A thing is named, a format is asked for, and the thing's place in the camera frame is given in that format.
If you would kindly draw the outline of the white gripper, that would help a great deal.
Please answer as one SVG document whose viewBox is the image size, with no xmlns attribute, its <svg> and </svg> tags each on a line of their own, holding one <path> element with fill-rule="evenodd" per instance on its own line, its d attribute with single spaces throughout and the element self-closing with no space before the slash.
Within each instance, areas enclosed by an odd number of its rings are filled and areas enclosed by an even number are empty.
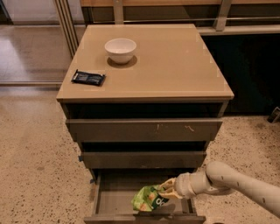
<svg viewBox="0 0 280 224">
<path fill-rule="evenodd" d="M 163 198 L 181 200 L 190 199 L 195 196 L 195 192 L 191 186 L 191 174 L 189 172 L 182 173 L 176 178 L 167 179 L 160 187 L 164 189 L 164 192 L 160 193 Z"/>
</svg>

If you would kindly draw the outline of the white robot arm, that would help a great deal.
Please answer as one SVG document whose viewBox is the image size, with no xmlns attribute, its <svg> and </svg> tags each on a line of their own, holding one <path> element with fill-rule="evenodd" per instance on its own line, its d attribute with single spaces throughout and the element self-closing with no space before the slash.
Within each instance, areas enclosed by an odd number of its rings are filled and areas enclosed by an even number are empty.
<svg viewBox="0 0 280 224">
<path fill-rule="evenodd" d="M 190 199 L 199 194 L 227 195 L 233 190 L 280 218 L 280 188 L 246 176 L 229 165 L 212 161 L 203 171 L 182 173 L 166 180 L 160 195 L 167 199 Z"/>
</svg>

